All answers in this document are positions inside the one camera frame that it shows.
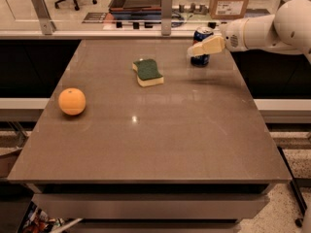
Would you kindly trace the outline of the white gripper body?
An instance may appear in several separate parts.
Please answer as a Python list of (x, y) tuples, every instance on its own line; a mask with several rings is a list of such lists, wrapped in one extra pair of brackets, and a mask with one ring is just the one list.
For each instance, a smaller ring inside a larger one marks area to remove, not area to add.
[(246, 51), (245, 26), (248, 20), (240, 18), (220, 26), (222, 36), (225, 39), (225, 46), (229, 51)]

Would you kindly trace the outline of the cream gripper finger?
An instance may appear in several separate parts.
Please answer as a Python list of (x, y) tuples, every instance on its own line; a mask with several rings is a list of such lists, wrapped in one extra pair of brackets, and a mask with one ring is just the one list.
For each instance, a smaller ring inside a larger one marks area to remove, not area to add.
[(212, 35), (201, 42), (194, 41), (188, 48), (188, 55), (196, 57), (204, 54), (219, 53), (225, 49), (225, 39), (219, 35)]

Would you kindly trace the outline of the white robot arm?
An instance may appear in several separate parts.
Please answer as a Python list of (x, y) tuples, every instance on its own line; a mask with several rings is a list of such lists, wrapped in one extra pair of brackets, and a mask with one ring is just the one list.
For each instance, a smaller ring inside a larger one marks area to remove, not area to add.
[(311, 62), (311, 2), (290, 0), (274, 15), (247, 17), (220, 26), (220, 32), (188, 48), (189, 56), (264, 50), (303, 54)]

